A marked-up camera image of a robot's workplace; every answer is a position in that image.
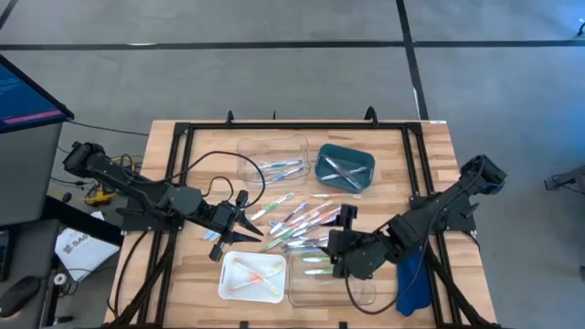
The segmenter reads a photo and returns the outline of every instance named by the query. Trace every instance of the concrete floor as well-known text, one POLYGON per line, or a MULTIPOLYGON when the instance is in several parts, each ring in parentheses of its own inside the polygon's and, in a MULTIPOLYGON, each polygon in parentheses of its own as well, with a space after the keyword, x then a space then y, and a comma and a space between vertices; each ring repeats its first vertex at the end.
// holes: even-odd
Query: concrete floor
MULTIPOLYGON (((7 3, 0 0, 0 5, 7 3)), ((407 0, 413 39, 571 39, 578 0, 407 0)), ((401 39, 394 1, 19 0, 0 44, 401 39)), ((6 51, 81 122, 148 132, 155 119, 416 119, 403 48, 6 51)), ((585 164, 585 48, 417 48, 430 118, 447 120, 460 163, 488 154, 509 177, 480 198, 479 240, 501 324, 585 323, 585 203, 544 178, 585 164)), ((66 124, 61 146, 142 154, 145 138, 66 124)), ((58 155, 54 176, 63 173, 58 155)), ((51 186, 51 193, 64 191, 51 186)), ((113 272, 84 281, 58 314, 97 326, 113 272)))

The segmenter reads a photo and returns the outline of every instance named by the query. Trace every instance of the monitor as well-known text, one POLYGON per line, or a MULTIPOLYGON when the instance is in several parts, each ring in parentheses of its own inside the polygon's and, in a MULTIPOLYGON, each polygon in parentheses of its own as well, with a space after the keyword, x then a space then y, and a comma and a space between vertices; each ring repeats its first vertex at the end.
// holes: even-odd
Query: monitor
POLYGON ((0 133, 73 119, 73 113, 0 55, 0 133))

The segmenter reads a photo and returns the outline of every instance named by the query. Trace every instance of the black cable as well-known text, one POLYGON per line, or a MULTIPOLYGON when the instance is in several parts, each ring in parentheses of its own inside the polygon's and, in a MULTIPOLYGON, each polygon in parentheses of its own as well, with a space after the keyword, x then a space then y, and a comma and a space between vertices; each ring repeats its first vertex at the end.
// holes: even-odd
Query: black cable
POLYGON ((470 239, 473 240, 473 242, 475 243, 475 245, 477 246, 477 248, 481 251, 482 247, 480 247, 479 245, 479 241, 477 240, 477 238, 472 234, 472 232, 470 231, 462 231, 462 233, 466 236, 468 236, 470 239))
POLYGON ((407 285, 406 289, 403 290, 400 294, 397 294, 397 296, 389 304, 387 304, 386 306, 382 307, 381 309, 379 309, 377 311, 368 311, 368 310, 365 310, 365 309, 361 308, 357 304, 356 300, 354 299, 354 296, 351 293, 351 290, 349 289, 349 273, 346 275, 346 290, 347 290, 347 295, 349 296, 349 300, 354 305, 354 307, 356 307, 361 313, 368 314, 368 315, 376 315, 376 314, 380 314, 380 313, 386 311, 387 309, 389 309, 390 307, 392 307, 398 301, 398 299, 400 297, 403 297, 406 294, 406 292, 414 285, 414 282, 417 280, 417 278, 419 276, 420 268, 421 268, 422 262, 424 260, 424 253, 427 251, 427 246, 429 245, 429 237, 431 236, 432 224, 434 224, 434 221, 439 217, 440 213, 442 211, 444 211, 445 208, 447 206, 449 206, 449 204, 451 204, 451 202, 456 197, 458 197, 460 194, 463 193, 463 191, 467 190, 469 187, 473 186, 473 184, 475 184, 475 182, 477 182, 477 180, 482 176, 482 172, 484 170, 484 165, 485 165, 485 161, 482 158, 482 165, 480 166, 480 169, 477 172, 477 176, 473 178, 473 180, 469 183, 469 185, 466 188, 462 188, 455 195, 453 195, 452 197, 450 197, 447 201, 445 201, 442 204, 442 206, 440 206, 439 210, 437 210, 434 213, 434 215, 431 218, 431 221, 429 222, 429 226, 427 227, 427 231, 425 232, 425 239, 424 239, 424 242, 423 242, 423 246, 421 248, 420 260, 419 260, 419 263, 417 265, 417 269, 414 272, 414 276, 410 280, 410 282, 407 285))
POLYGON ((83 200, 83 202, 84 202, 86 205, 88 205, 88 206, 92 206, 92 203, 88 202, 88 200, 86 200, 86 199, 88 199, 88 198, 91 198, 91 194, 92 194, 93 192, 95 192, 95 191, 96 191, 96 190, 97 190, 99 187, 100 187, 100 184, 94 184, 94 185, 93 185, 93 186, 92 186, 92 187, 91 187, 91 188, 88 190, 88 193, 86 193, 86 194, 85 194, 85 197, 84 197, 84 200, 83 200))
POLYGON ((65 150, 64 148, 62 148, 62 147, 61 147, 61 146, 59 146, 58 144, 57 144, 57 148, 58 148, 58 149, 59 149, 59 150, 60 150, 62 153, 65 153, 65 154, 70 154, 70 153, 71 153, 71 151, 67 151, 67 150, 65 150))
POLYGON ((209 182, 209 188, 207 189, 207 193, 205 193, 203 195, 203 197, 209 196, 209 193, 211 193, 211 186, 213 185, 213 181, 218 179, 218 178, 221 178, 221 179, 225 180, 226 182, 228 182, 230 193, 229 193, 229 197, 226 199, 226 201, 229 201, 231 199, 231 197, 234 196, 234 186, 231 184, 229 179, 225 176, 215 176, 215 177, 211 178, 211 182, 209 182))
POLYGON ((74 186, 74 185, 70 185, 70 184, 63 184, 63 183, 60 183, 60 182, 53 182, 53 184, 57 184, 59 186, 65 186, 65 187, 74 187, 74 188, 80 189, 81 191, 84 191, 85 190, 85 188, 83 186, 74 186))
POLYGON ((103 271, 107 271, 107 270, 115 270, 117 269, 117 266, 109 266, 109 267, 105 267, 103 269, 99 269, 99 270, 86 270, 86 269, 67 269, 67 271, 86 271, 89 272, 90 274, 95 274, 95 273, 99 273, 99 272, 103 272, 103 271))
POLYGON ((138 237, 136 242, 134 242, 134 244, 130 248, 130 252, 128 252, 128 257, 126 257, 126 260, 124 261, 124 264, 122 265, 122 270, 120 271, 120 277, 118 278, 118 284, 116 285, 116 293, 114 294, 114 300, 113 300, 113 310, 112 311, 116 317, 118 317, 118 299, 120 297, 120 290, 122 288, 122 279, 124 277, 124 273, 126 272, 126 268, 128 267, 128 263, 130 262, 130 258, 134 254, 136 247, 138 247, 138 244, 140 243, 140 241, 142 241, 142 239, 144 239, 144 237, 146 236, 147 233, 148 233, 148 231, 145 231, 143 234, 140 235, 140 237, 138 237))
POLYGON ((51 176, 51 179, 54 180, 54 181, 56 181, 56 182, 62 183, 62 184, 71 184, 71 185, 75 185, 75 186, 84 186, 84 185, 88 185, 88 184, 93 184, 93 182, 66 181, 66 180, 62 180, 62 179, 55 178, 53 176, 51 176))
MULTIPOLYGON (((88 275, 91 275, 91 274, 99 273, 102 271, 114 270, 114 269, 116 269, 115 266, 105 267, 103 269, 93 270, 93 271, 87 270, 87 269, 66 269, 66 270, 67 271, 86 271, 89 273, 88 275)), ((59 287, 58 297, 63 298, 66 296, 72 296, 77 291, 78 287, 79 287, 79 283, 77 281, 67 282, 64 286, 59 287), (73 288, 73 291, 71 291, 71 286, 73 283, 75 284, 75 288, 73 288)))
POLYGON ((580 194, 580 195, 584 195, 585 196, 585 192, 576 190, 576 189, 574 189, 572 187, 568 187, 566 185, 562 185, 561 183, 559 183, 558 180, 557 180, 557 177, 559 177, 559 176, 561 176, 561 175, 553 175, 553 176, 550 177, 550 180, 553 181, 553 183, 555 183, 558 187, 561 187, 561 188, 567 189, 568 191, 571 191, 571 192, 574 192, 574 193, 577 193, 577 194, 580 194))
POLYGON ((240 207, 240 209, 246 209, 248 207, 252 207, 254 206, 262 197, 262 195, 264 194, 264 191, 266 190, 266 180, 264 179, 264 174, 262 173, 262 171, 260 170, 260 168, 258 167, 258 165, 256 163, 254 163, 248 156, 243 155, 243 154, 238 154, 238 153, 233 153, 233 152, 227 152, 227 151, 211 151, 211 152, 207 152, 206 154, 201 155, 198 159, 196 159, 196 161, 193 164, 190 164, 189 167, 184 170, 181 171, 177 174, 171 175, 167 178, 163 178, 160 180, 156 180, 156 181, 138 181, 138 180, 132 180, 133 183, 136 184, 144 184, 144 185, 150 185, 150 184, 161 184, 161 183, 167 183, 172 181, 174 178, 177 178, 187 172, 189 172, 189 170, 193 169, 193 167, 195 167, 196 165, 198 165, 203 159, 205 159, 206 157, 212 155, 212 154, 224 154, 224 155, 232 155, 232 156, 237 156, 240 157, 246 161, 248 161, 258 172, 258 174, 260 175, 260 178, 262 180, 262 190, 260 191, 260 193, 258 194, 258 196, 254 199, 254 201, 252 201, 251 203, 248 203, 248 205, 246 206, 242 206, 240 207))
POLYGON ((110 304, 110 298, 106 300, 106 306, 108 307, 108 310, 112 311, 113 316, 118 317, 118 314, 114 311, 112 305, 110 304))
POLYGON ((83 126, 83 127, 88 127, 88 128, 103 130, 103 131, 106 131, 106 132, 127 133, 127 134, 133 134, 133 135, 137 135, 137 136, 146 136, 146 137, 148 137, 148 133, 137 133, 137 132, 123 131, 123 130, 119 130, 119 129, 112 129, 112 128, 105 128, 105 127, 100 127, 100 126, 94 126, 94 125, 91 125, 91 124, 86 124, 86 123, 81 123, 81 122, 69 122, 69 123, 77 124, 77 125, 80 125, 80 126, 83 126))
POLYGON ((122 174, 124 175, 124 177, 126 177, 126 179, 127 179, 129 182, 133 182, 133 180, 134 180, 134 179, 133 179, 132 177, 128 176, 128 173, 126 173, 126 167, 124 166, 124 158, 125 158, 125 157, 128 157, 128 160, 130 160, 130 171, 131 171, 132 173, 134 173, 134 170, 133 170, 133 167, 134 167, 134 160, 133 160, 133 159, 132 159, 132 157, 131 157, 130 155, 128 155, 128 154, 122 154, 122 155, 120 156, 120 166, 122 167, 122 174))

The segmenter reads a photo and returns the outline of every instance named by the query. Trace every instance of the transparent plastic bin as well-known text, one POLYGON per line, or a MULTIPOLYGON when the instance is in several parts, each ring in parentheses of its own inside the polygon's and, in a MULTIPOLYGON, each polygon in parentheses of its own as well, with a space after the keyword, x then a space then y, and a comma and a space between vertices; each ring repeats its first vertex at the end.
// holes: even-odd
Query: transparent plastic bin
MULTIPOLYGON (((311 263, 303 258, 322 258, 326 255, 319 249, 294 250, 288 254, 289 301, 294 306, 347 306, 346 281, 331 274, 308 275, 305 271, 331 268, 329 262, 311 263)), ((370 305, 376 300, 376 287, 370 280, 349 278, 349 289, 358 305, 370 305)))
MULTIPOLYGON (((270 140, 242 139, 237 148, 239 154, 248 156, 261 168, 267 188, 302 185, 311 173, 309 142, 304 135, 270 140)), ((246 182, 249 189, 262 187, 256 168, 242 158, 238 160, 238 178, 246 182)))

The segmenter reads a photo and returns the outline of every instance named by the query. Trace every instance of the teal tray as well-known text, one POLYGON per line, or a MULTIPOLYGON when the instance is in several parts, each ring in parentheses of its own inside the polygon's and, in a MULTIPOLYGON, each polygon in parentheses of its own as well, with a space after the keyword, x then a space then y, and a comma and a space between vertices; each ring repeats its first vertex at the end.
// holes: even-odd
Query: teal tray
POLYGON ((343 188, 345 191, 351 193, 360 193, 362 191, 354 188, 343 177, 337 177, 325 181, 321 180, 321 177, 331 174, 337 174, 335 169, 333 169, 331 165, 329 165, 325 160, 323 160, 321 156, 322 154, 326 154, 327 156, 332 158, 338 165, 343 167, 346 171, 357 169, 361 166, 366 167, 367 170, 365 172, 353 174, 353 177, 363 187, 362 190, 372 184, 372 177, 374 176, 374 166, 376 165, 376 160, 374 159, 374 156, 372 154, 346 148, 339 145, 333 145, 330 143, 327 143, 321 147, 321 149, 319 150, 319 155, 317 155, 317 161, 314 167, 314 173, 317 175, 317 180, 321 184, 343 188))

